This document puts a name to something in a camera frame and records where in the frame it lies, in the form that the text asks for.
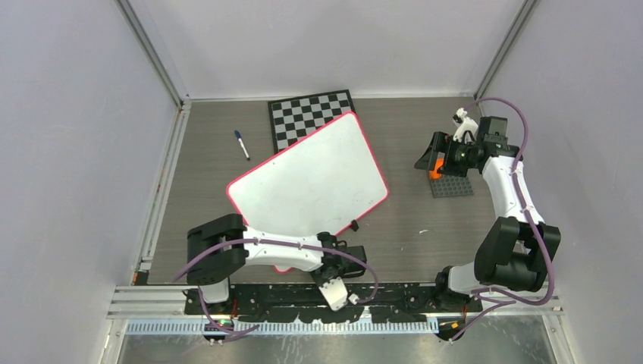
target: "black and white checkerboard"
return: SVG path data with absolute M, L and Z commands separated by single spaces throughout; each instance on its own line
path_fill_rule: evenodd
M 279 153 L 292 146 L 297 140 L 348 111 L 355 112 L 355 107 L 347 89 L 270 101 L 268 113 L 274 152 Z

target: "gray pegboard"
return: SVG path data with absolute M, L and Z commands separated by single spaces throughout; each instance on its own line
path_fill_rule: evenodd
M 429 180 L 433 197 L 468 196 L 473 194 L 471 183 L 467 177 L 442 175 L 437 180 Z

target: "pen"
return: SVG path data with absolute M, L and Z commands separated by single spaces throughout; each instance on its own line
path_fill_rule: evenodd
M 241 140 L 241 133 L 239 133 L 238 130 L 234 131 L 234 135 L 237 136 L 237 140 L 239 140 L 239 144 L 241 144 L 241 149 L 243 149 L 243 154 L 246 155 L 246 160 L 250 160 L 250 155 L 248 154 L 248 150 L 246 149 L 246 146 L 243 145 L 243 140 Z

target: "red-bordered whiteboard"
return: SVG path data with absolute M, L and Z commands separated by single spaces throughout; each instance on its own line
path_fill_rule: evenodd
M 246 223 L 273 234 L 339 234 L 388 197 L 357 115 L 341 115 L 227 186 Z

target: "gray wood tabletop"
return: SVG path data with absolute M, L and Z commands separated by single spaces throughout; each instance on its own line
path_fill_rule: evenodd
M 413 164 L 435 131 L 452 133 L 453 113 L 471 98 L 355 99 L 355 107 L 390 195 L 340 237 L 363 245 L 380 281 L 433 281 L 446 265 L 471 262 L 495 217 L 491 195 L 477 171 L 469 172 L 472 196 L 435 199 L 425 172 Z M 472 117 L 478 119 L 477 111 Z M 168 282 L 187 262 L 186 233 L 235 212 L 225 188 L 274 154 L 265 101 L 195 102 L 187 122 L 150 284 Z M 243 135 L 247 162 L 234 131 Z M 232 282 L 310 282 L 307 273 L 277 274 L 272 267 L 245 267 Z M 354 281 L 372 281 L 369 274 Z

